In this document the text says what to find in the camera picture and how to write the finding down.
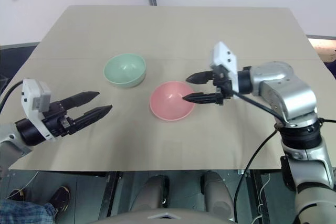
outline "green bowl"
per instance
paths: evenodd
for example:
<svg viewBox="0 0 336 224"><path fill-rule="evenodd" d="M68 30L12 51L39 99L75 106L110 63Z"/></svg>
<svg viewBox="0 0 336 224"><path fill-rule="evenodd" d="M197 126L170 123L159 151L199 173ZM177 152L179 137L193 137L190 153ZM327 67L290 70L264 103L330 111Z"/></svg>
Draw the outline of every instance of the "green bowl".
<svg viewBox="0 0 336 224"><path fill-rule="evenodd" d="M146 63L136 54L122 54L110 59L104 67L105 78L117 87L139 85L146 75Z"/></svg>

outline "pink bowl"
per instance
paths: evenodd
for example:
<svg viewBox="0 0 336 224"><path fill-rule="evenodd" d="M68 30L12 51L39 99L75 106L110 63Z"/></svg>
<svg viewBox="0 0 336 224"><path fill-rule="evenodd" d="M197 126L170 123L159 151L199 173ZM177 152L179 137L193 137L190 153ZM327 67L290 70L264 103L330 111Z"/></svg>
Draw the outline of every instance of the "pink bowl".
<svg viewBox="0 0 336 224"><path fill-rule="evenodd" d="M169 81L158 86L151 95L150 108L154 115L167 121L185 118L195 107L195 103L182 99L194 91L184 82Z"/></svg>

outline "sneaker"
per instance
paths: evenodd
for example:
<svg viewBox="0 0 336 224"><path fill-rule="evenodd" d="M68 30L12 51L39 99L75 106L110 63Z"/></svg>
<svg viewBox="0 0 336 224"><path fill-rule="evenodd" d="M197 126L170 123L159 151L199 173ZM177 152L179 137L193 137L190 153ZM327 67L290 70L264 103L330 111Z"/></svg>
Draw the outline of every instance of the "sneaker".
<svg viewBox="0 0 336 224"><path fill-rule="evenodd" d="M7 199L15 201L25 201L25 193L23 190L15 189L10 193Z"/></svg>
<svg viewBox="0 0 336 224"><path fill-rule="evenodd" d="M55 209L55 218L67 210L70 201L70 191L68 188L61 186L49 200L49 203Z"/></svg>

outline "beige table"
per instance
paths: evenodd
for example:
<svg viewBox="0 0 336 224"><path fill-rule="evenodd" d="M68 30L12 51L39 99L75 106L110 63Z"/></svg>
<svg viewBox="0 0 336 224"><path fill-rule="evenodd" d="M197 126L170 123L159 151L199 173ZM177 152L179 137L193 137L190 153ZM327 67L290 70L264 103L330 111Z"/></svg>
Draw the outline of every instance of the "beige table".
<svg viewBox="0 0 336 224"><path fill-rule="evenodd" d="M12 168L38 170L158 170L244 168L257 146L273 131L274 119L241 100L224 106L197 105L178 122L152 115L149 97L170 80L183 81L208 70L211 49L225 42L239 67L282 60L309 83L318 109L336 118L336 83L287 9L226 7L72 6L55 23L14 82L30 77L48 83L52 99L81 91L101 94L89 104L69 111L80 116L96 106L113 104L98 123L44 142ZM121 90L105 81L105 62L120 53L141 54L148 66L145 80ZM211 83L191 85L213 92ZM24 116L20 90L13 92L0 122ZM334 128L322 128L333 165ZM277 135L257 156L252 168L279 168L282 155Z"/></svg>

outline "jeans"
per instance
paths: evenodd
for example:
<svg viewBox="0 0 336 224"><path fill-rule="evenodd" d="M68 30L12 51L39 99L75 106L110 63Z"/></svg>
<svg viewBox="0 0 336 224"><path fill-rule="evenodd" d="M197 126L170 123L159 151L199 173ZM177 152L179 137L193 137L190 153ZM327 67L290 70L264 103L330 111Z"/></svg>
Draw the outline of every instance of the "jeans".
<svg viewBox="0 0 336 224"><path fill-rule="evenodd" d="M50 224L54 222L55 209L50 203L44 206L31 202L0 200L0 223Z"/></svg>

